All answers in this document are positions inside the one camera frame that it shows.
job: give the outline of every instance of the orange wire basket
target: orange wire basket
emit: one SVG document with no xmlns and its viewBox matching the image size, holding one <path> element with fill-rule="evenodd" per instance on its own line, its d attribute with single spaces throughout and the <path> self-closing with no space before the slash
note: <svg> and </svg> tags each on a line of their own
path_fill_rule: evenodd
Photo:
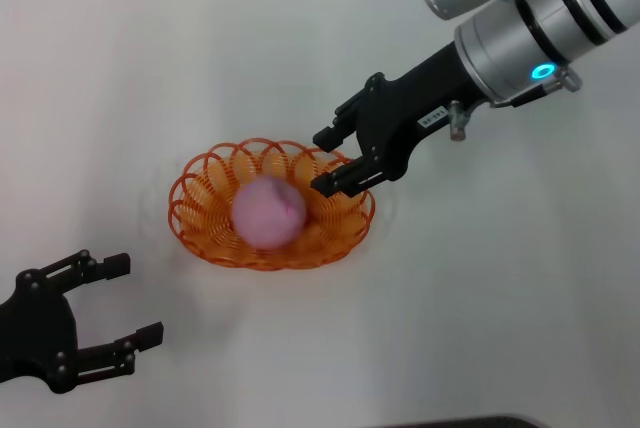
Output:
<svg viewBox="0 0 640 428">
<path fill-rule="evenodd" d="M 350 160 L 293 141 L 252 138 L 221 143 L 185 166 L 169 194 L 169 226 L 193 254 L 210 263 L 260 271 L 310 269 L 338 261 L 369 232 L 375 200 L 368 191 L 355 198 L 327 199 L 311 180 Z M 237 190 L 260 175 L 284 178 L 307 204 L 307 223 L 298 238 L 277 251 L 247 245 L 234 231 L 231 205 Z"/>
</svg>

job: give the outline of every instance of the white background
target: white background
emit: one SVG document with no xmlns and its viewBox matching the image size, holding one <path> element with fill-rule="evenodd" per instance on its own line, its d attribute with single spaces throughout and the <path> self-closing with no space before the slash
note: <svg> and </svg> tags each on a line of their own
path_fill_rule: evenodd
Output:
<svg viewBox="0 0 640 428">
<path fill-rule="evenodd" d="M 0 299 L 21 270 L 127 251 L 131 276 L 71 296 L 81 345 L 166 326 L 133 377 L 0 385 L 0 425 L 639 426 L 640 30 L 577 64 L 579 94 L 423 143 L 342 263 L 234 271 L 172 239 L 192 156 L 310 142 L 455 24 L 422 0 L 0 0 Z"/>
</svg>

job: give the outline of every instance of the pink ball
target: pink ball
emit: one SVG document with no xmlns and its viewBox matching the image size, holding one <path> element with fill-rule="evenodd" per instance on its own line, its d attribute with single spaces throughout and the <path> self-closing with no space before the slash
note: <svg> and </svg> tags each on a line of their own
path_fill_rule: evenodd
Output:
<svg viewBox="0 0 640 428">
<path fill-rule="evenodd" d="M 236 233 L 253 248 L 275 250 L 302 231 L 307 208 L 300 192 L 280 178 L 261 176 L 238 190 L 231 218 Z"/>
</svg>

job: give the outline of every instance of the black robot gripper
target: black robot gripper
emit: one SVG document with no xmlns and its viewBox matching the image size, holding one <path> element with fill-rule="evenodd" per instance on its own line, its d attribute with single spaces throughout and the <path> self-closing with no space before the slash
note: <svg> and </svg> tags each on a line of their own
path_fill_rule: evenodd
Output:
<svg viewBox="0 0 640 428">
<path fill-rule="evenodd" d="M 0 383 L 33 376 L 54 393 L 66 393 L 85 383 L 133 374 L 135 351 L 162 343 L 162 323 L 113 343 L 78 349 L 76 321 L 64 296 L 80 285 L 130 270 L 126 253 L 98 263 L 82 250 L 46 268 L 20 273 L 13 295 L 0 305 Z"/>
</svg>

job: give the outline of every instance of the label sticker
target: label sticker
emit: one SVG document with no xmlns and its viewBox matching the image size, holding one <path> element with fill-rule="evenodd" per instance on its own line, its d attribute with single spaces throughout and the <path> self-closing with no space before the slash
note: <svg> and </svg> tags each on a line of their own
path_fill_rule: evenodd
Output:
<svg viewBox="0 0 640 428">
<path fill-rule="evenodd" d="M 447 109 L 444 106 L 441 106 L 440 108 L 436 108 L 435 110 L 433 110 L 428 115 L 420 118 L 418 120 L 418 123 L 420 123 L 423 128 L 429 128 L 434 123 L 437 123 L 438 121 L 442 120 L 443 118 L 447 118 L 448 116 L 449 112 L 447 111 Z"/>
</svg>

